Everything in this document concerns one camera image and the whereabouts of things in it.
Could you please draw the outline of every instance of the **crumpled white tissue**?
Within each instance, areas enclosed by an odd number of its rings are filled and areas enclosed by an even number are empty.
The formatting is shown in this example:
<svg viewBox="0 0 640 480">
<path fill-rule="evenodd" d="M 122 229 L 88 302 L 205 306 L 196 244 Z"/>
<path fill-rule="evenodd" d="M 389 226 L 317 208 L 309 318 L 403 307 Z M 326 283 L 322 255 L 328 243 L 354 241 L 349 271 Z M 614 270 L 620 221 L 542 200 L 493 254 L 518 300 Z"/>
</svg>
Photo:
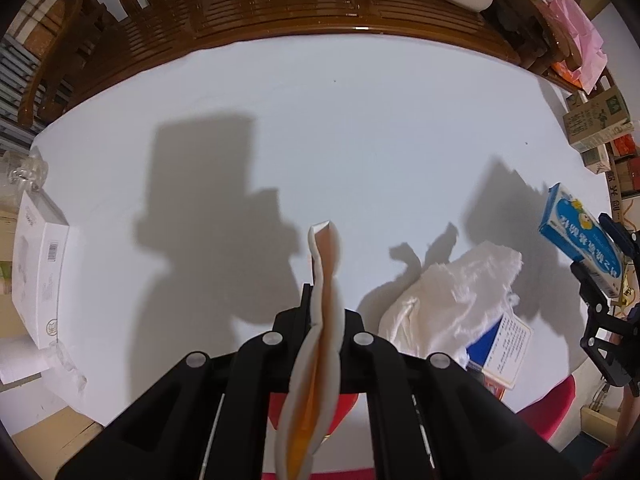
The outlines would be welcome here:
<svg viewBox="0 0 640 480">
<path fill-rule="evenodd" d="M 511 284 L 521 268 L 518 251 L 491 242 L 434 264 L 385 312 L 378 335 L 405 354 L 444 352 L 464 368 L 466 348 L 518 303 Z"/>
</svg>

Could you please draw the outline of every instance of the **blue and white box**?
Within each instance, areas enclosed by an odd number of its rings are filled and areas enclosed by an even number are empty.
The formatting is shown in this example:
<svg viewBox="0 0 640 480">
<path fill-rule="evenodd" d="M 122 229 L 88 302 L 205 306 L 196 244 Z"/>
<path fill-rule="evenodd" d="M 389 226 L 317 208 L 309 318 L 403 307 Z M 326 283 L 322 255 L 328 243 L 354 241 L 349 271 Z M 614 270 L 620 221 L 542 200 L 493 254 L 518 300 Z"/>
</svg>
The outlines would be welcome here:
<svg viewBox="0 0 640 480">
<path fill-rule="evenodd" d="M 622 252 L 562 184 L 549 189 L 538 230 L 574 262 L 582 262 L 604 294 L 620 296 Z"/>
<path fill-rule="evenodd" d="M 511 390 L 522 367 L 531 332 L 515 314 L 505 314 L 466 352 L 486 377 Z"/>
</svg>

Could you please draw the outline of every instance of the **brown wooden chair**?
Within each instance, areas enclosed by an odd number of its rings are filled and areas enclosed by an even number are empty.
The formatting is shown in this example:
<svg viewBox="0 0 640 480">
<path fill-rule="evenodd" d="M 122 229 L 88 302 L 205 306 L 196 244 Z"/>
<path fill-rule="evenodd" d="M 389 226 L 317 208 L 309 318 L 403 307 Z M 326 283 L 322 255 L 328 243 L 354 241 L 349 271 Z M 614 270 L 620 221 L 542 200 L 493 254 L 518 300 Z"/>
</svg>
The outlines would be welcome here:
<svg viewBox="0 0 640 480">
<path fill-rule="evenodd" d="M 99 91 L 143 70 L 184 56 L 193 50 L 211 48 L 235 41 L 254 40 L 293 34 L 384 33 L 411 36 L 455 44 L 518 63 L 518 54 L 478 13 L 462 9 L 444 0 L 120 0 L 127 17 L 117 23 L 97 27 L 97 46 L 79 73 L 74 70 L 74 94 L 67 108 Z M 80 44 L 95 10 L 85 17 L 65 19 L 67 28 L 75 30 L 73 45 Z M 64 54 L 72 59 L 71 47 L 51 56 Z M 47 59 L 43 65 L 51 67 Z M 70 61 L 64 66 L 79 67 Z M 49 80 L 50 68 L 40 76 Z M 29 107 L 29 96 L 25 99 Z M 53 119 L 64 109 L 51 109 Z"/>
<path fill-rule="evenodd" d="M 564 61 L 569 70 L 577 70 L 582 65 L 582 57 L 574 40 L 556 20 L 546 2 L 494 0 L 486 16 L 518 52 L 523 68 L 543 75 L 569 91 L 577 90 L 550 69 L 553 63 Z M 504 21 L 513 24 L 513 29 L 505 28 Z"/>
<path fill-rule="evenodd" d="M 91 56 L 101 33 L 114 17 L 97 0 L 64 0 L 65 15 L 62 27 L 49 45 L 42 62 L 24 89 L 18 108 L 18 123 L 33 124 L 36 94 L 44 86 L 39 117 L 47 122 L 64 111 L 67 102 L 59 93 L 63 80 L 73 84 Z"/>
</svg>

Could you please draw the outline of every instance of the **plaid fabric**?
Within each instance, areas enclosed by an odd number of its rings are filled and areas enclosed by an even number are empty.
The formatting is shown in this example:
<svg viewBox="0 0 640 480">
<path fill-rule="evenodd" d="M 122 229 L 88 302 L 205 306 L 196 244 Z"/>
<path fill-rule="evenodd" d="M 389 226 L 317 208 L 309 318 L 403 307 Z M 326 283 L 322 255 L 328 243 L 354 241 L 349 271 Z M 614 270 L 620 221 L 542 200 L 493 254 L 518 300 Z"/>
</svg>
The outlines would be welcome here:
<svg viewBox="0 0 640 480">
<path fill-rule="evenodd" d="M 65 13 L 63 0 L 27 0 L 9 26 L 7 34 L 37 58 L 42 58 L 56 37 Z"/>
</svg>

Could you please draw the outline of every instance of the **small white box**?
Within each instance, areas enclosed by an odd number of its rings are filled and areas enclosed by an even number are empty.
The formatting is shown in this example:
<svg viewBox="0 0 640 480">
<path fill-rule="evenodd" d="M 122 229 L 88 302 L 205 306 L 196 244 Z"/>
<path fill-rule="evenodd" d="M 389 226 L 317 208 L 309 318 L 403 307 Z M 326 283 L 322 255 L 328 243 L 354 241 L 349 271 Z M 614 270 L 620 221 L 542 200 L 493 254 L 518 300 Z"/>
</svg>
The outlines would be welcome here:
<svg viewBox="0 0 640 480">
<path fill-rule="evenodd" d="M 23 194 L 15 228 L 12 299 L 38 348 L 58 338 L 58 289 L 68 232 L 43 195 Z"/>
</svg>

